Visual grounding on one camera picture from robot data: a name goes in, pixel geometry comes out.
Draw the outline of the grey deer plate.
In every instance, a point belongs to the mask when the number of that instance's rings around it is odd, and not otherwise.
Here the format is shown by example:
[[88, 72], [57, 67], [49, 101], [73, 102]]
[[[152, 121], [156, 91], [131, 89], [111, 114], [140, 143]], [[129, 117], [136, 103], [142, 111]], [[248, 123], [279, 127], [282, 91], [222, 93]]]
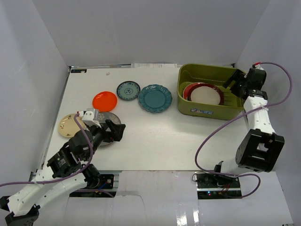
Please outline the grey deer plate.
[[[113, 114], [113, 113], [111, 113], [111, 112], [102, 112], [102, 113], [99, 113], [99, 114], [98, 114], [98, 122], [99, 122], [100, 124], [104, 124], [106, 120], [111, 120], [114, 124], [121, 124], [120, 118], [119, 118], [117, 115], [115, 115], [115, 114]], [[108, 145], [110, 145], [110, 144], [111, 144], [111, 143], [108, 143], [108, 142], [104, 142], [104, 141], [103, 141], [103, 142], [100, 144], [99, 148], [103, 148], [103, 147], [108, 146]]]

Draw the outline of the dark red rimmed plate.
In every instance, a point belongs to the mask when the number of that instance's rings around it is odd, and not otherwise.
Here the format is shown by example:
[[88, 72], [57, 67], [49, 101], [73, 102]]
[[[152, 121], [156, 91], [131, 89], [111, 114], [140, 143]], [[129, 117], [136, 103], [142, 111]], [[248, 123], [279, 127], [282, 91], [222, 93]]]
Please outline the dark red rimmed plate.
[[206, 105], [223, 105], [224, 94], [214, 85], [201, 82], [194, 86], [189, 92], [189, 100], [191, 102]]

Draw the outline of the red teal wave plate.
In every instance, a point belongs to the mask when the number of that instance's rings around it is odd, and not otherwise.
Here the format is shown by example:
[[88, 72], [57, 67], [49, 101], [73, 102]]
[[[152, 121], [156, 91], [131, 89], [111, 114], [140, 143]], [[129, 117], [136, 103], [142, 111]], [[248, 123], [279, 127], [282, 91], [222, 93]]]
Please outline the red teal wave plate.
[[185, 89], [183, 90], [182, 97], [183, 97], [185, 100], [189, 100], [189, 96], [190, 96], [189, 92], [190, 92], [190, 90], [191, 90], [194, 86], [199, 85], [199, 84], [201, 84], [201, 83], [200, 83], [200, 82], [195, 82], [195, 83], [191, 83], [191, 84], [189, 84], [188, 86], [186, 86]]

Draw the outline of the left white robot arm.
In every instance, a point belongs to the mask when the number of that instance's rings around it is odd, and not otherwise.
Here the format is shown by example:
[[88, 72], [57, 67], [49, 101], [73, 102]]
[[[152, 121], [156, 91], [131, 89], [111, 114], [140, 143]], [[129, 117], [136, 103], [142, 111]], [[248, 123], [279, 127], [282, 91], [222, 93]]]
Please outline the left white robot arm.
[[16, 194], [1, 197], [0, 207], [8, 211], [6, 224], [32, 226], [40, 209], [63, 195], [104, 193], [111, 189], [112, 183], [106, 180], [112, 180], [113, 175], [100, 174], [91, 161], [101, 143], [119, 142], [125, 128], [125, 124], [115, 124], [111, 120], [103, 124], [91, 121], [87, 129], [80, 126], [32, 181], [25, 182], [24, 188]]

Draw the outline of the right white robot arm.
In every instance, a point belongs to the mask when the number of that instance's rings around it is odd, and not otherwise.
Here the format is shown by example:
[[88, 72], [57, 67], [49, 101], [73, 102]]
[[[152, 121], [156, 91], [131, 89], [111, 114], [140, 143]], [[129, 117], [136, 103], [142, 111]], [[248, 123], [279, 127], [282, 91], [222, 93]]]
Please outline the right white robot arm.
[[273, 129], [266, 107], [268, 95], [261, 88], [266, 80], [266, 72], [261, 68], [250, 68], [248, 73], [237, 69], [223, 84], [232, 94], [244, 101], [249, 131], [236, 155], [229, 161], [219, 162], [212, 181], [222, 188], [229, 183], [229, 174], [240, 175], [247, 172], [270, 172], [285, 144], [283, 136]]

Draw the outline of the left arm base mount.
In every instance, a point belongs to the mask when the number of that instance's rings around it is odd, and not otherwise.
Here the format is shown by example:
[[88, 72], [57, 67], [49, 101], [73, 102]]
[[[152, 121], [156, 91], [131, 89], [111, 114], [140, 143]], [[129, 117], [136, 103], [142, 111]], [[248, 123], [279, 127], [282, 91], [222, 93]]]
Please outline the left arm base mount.
[[113, 198], [112, 192], [102, 192], [105, 189], [113, 189], [114, 175], [113, 174], [101, 174], [98, 179], [94, 179], [87, 183], [85, 188], [86, 197], [110, 197]]

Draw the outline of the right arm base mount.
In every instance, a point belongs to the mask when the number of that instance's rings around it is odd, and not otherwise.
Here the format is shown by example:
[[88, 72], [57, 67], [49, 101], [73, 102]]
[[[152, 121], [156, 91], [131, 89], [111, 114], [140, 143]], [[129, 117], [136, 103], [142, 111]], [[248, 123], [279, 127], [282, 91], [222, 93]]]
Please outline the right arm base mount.
[[238, 178], [196, 172], [191, 179], [196, 183], [199, 200], [236, 199], [242, 196]]

